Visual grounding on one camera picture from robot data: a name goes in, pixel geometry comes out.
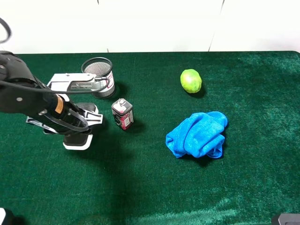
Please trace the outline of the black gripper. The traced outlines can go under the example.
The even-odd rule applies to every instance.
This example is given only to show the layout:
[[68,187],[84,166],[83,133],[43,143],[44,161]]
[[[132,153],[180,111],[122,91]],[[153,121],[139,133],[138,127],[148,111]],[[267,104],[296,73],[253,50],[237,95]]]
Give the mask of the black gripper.
[[27,116],[27,124],[42,128],[46,135],[73,135],[87,132],[89,125],[103,123],[103,115],[94,103],[66,101],[61,95],[53,94],[47,106],[39,112],[38,120]]

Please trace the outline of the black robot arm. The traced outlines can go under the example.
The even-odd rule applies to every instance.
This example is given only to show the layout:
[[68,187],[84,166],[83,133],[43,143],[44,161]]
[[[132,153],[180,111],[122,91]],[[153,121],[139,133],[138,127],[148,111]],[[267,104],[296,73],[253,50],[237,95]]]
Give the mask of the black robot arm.
[[44,84],[27,64],[11,52],[0,53],[0,111],[26,115],[26,123],[46,134],[89,134],[103,123],[93,103],[73,103],[72,94],[91,94],[108,85],[91,73],[54,74]]

